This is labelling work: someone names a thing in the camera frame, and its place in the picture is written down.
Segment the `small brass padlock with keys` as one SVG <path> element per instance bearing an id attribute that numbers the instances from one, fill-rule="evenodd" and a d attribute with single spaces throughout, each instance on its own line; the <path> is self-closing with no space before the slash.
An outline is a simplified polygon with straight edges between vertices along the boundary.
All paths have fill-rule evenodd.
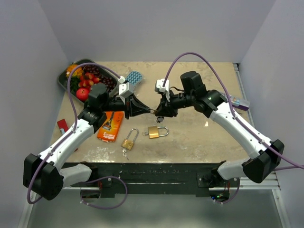
<path id="1" fill-rule="evenodd" d="M 155 116 L 156 123 L 160 124 L 161 122 L 163 122 L 164 116 L 156 116 L 155 112 L 156 111 L 154 109 L 150 110 L 150 113 Z"/>

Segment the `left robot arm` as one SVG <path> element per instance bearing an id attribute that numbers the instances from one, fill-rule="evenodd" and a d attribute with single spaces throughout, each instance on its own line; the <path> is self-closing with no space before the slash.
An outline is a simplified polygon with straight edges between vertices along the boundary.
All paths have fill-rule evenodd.
<path id="1" fill-rule="evenodd" d="M 91 87 L 86 105 L 76 116 L 75 123 L 53 145 L 39 155 L 29 154 L 24 160 L 23 185 L 30 193 L 35 192 L 47 200 L 54 199 L 59 192 L 71 185 L 85 183 L 94 186 L 98 182 L 98 174 L 86 163 L 63 168 L 64 163 L 79 146 L 94 135 L 106 121 L 106 112 L 121 111 L 127 117 L 150 113 L 151 109 L 130 94 L 125 100 L 110 97 L 104 84 Z"/>

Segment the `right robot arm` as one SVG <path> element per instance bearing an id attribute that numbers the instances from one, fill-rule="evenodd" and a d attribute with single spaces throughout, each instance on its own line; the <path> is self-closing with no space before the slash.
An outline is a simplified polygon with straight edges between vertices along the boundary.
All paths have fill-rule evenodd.
<path id="1" fill-rule="evenodd" d="M 158 79 L 155 91 L 161 94 L 157 117 L 176 117 L 181 108 L 194 107 L 225 129 L 246 151 L 248 157 L 238 161 L 224 161 L 209 176 L 214 185 L 221 187 L 232 178 L 247 177 L 261 183 L 280 164 L 285 145 L 273 141 L 257 131 L 243 117 L 230 108 L 228 100 L 217 90 L 207 90 L 201 76 L 189 71 L 180 76 L 183 90 L 174 94 L 169 81 Z"/>

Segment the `long shackle brass padlock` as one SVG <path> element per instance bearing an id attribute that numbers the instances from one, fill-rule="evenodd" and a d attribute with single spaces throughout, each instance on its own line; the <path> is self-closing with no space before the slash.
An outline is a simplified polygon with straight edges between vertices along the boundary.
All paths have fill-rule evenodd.
<path id="1" fill-rule="evenodd" d="M 135 136 L 133 139 L 130 139 L 131 134 L 135 132 Z M 127 137 L 121 143 L 121 147 L 126 150 L 131 150 L 134 146 L 134 143 L 139 135 L 139 130 L 137 128 L 132 128 L 128 133 Z"/>

